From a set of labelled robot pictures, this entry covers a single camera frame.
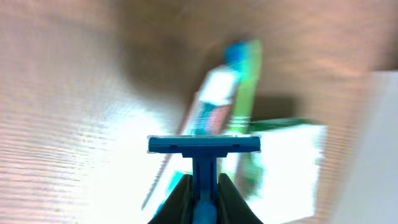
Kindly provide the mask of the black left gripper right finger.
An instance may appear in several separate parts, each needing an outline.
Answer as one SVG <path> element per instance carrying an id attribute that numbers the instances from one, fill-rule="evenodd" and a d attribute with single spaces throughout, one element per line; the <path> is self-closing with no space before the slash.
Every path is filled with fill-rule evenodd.
<path id="1" fill-rule="evenodd" d="M 262 224 L 227 174 L 218 176 L 217 224 Z"/>

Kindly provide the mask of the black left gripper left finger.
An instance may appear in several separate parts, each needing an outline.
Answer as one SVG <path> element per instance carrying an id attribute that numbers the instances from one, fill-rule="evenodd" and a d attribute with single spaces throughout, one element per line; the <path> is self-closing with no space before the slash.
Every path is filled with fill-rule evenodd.
<path id="1" fill-rule="evenodd" d="M 163 206 L 148 224 L 192 224 L 192 175 L 184 174 Z"/>

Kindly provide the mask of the blue disposable razor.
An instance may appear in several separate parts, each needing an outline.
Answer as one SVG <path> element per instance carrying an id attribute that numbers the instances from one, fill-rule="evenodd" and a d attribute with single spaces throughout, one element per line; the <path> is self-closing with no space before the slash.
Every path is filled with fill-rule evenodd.
<path id="1" fill-rule="evenodd" d="M 229 153 L 259 152 L 257 136 L 151 136 L 149 152 L 181 154 L 192 159 L 192 224 L 217 224 L 217 159 Z"/>

